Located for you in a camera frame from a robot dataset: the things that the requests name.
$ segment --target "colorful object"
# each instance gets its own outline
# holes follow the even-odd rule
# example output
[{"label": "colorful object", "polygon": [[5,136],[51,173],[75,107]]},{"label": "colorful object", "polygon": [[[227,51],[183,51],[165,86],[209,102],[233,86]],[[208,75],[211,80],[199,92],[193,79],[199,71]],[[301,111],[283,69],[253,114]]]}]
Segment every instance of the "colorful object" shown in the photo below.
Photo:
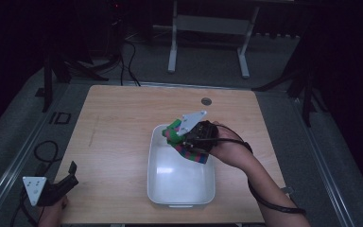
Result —
[{"label": "colorful object", "polygon": [[180,119],[175,120],[171,125],[166,127],[166,130],[162,131],[162,136],[166,137],[167,144],[172,146],[182,157],[193,162],[206,164],[209,156],[208,153],[189,151],[183,146],[185,135],[179,136],[177,134],[180,129],[181,123],[182,122],[180,121]]}]

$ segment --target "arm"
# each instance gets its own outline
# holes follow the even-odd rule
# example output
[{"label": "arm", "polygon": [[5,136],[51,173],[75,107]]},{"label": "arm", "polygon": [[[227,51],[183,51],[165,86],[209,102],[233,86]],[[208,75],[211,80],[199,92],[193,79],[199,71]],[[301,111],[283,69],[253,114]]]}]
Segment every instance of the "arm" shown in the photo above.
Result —
[{"label": "arm", "polygon": [[[239,140],[234,132],[218,127],[219,138]],[[219,142],[211,154],[223,163],[237,167],[247,175],[251,186],[264,200],[284,207],[296,208],[294,202],[270,178],[261,163],[244,146],[233,142]],[[310,226],[302,214],[288,214],[258,203],[267,226]]]},{"label": "arm", "polygon": [[52,206],[38,207],[38,227],[59,227],[61,226],[62,210],[69,200],[64,196]]}]

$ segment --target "gray carpet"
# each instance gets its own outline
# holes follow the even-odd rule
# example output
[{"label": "gray carpet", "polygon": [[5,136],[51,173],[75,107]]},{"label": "gray carpet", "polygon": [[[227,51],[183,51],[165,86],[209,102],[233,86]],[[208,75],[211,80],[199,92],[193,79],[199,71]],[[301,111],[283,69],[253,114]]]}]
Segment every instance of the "gray carpet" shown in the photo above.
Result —
[{"label": "gray carpet", "polygon": [[[280,76],[297,41],[288,38],[276,40],[268,37],[252,38],[247,54],[251,70],[249,79],[240,77],[234,49],[216,48],[216,46],[193,48],[190,44],[181,44],[176,73],[169,75],[166,72],[168,45],[155,42],[154,44],[134,43],[137,52],[131,70],[142,82],[250,89]],[[132,54],[131,50],[130,45],[125,46],[126,61]],[[76,125],[89,87],[97,83],[119,84],[120,68],[114,68],[102,76],[111,80],[97,82],[74,78],[70,85],[55,83],[57,102],[49,113],[41,113],[43,100],[34,96],[37,89],[43,86],[43,74],[39,72],[33,76],[0,119],[0,178],[17,153],[23,150],[22,147],[28,141],[29,135],[33,134],[34,127],[44,119],[41,130],[34,131],[35,141],[29,145],[31,152],[42,141],[54,140],[59,145],[58,156],[61,157]],[[341,226],[313,157],[313,150],[305,134],[306,128],[295,114],[292,101],[284,94],[287,86],[288,83],[285,83],[271,92],[257,93],[286,184],[294,188],[295,193],[292,198],[300,207],[307,210],[307,217],[312,226]],[[50,123],[49,119],[54,112],[71,114],[69,124]],[[313,125],[311,130],[347,202],[347,209],[353,217],[354,225],[363,226],[363,180],[350,151],[328,113],[320,111],[312,113],[311,123]],[[40,152],[49,156],[52,150],[52,146],[46,145],[41,147]],[[22,186],[21,176],[33,175],[38,163],[32,154],[27,156],[26,164],[0,206],[0,226],[10,224]],[[58,167],[59,164],[55,164],[49,171],[47,176],[51,181]],[[26,226],[23,214],[19,213],[15,226]]]}]

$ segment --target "white container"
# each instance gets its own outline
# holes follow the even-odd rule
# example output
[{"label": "white container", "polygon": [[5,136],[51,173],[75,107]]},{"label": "white container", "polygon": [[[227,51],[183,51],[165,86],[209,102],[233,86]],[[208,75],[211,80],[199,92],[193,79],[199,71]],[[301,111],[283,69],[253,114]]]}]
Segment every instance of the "white container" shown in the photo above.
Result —
[{"label": "white container", "polygon": [[189,208],[209,203],[215,196],[213,157],[200,164],[183,158],[166,143],[162,130],[152,133],[148,159],[147,193],[155,203],[175,208]]}]

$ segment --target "human hand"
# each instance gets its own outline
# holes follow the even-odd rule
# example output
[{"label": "human hand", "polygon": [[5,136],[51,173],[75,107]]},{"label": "human hand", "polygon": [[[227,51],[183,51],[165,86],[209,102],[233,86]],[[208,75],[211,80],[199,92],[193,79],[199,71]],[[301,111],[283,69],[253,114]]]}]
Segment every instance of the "human hand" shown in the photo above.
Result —
[{"label": "human hand", "polygon": [[[224,125],[219,124],[217,121],[213,122],[217,125],[218,138],[226,138],[241,141],[240,137],[233,131],[225,128]],[[223,163],[242,169],[247,169],[249,160],[253,158],[252,153],[243,145],[234,142],[218,142],[217,146],[213,147],[210,151],[212,155],[218,158]]]},{"label": "human hand", "polygon": [[61,226],[62,210],[69,203],[67,196],[62,197],[52,206],[38,207],[38,226],[39,227],[58,227]]}]

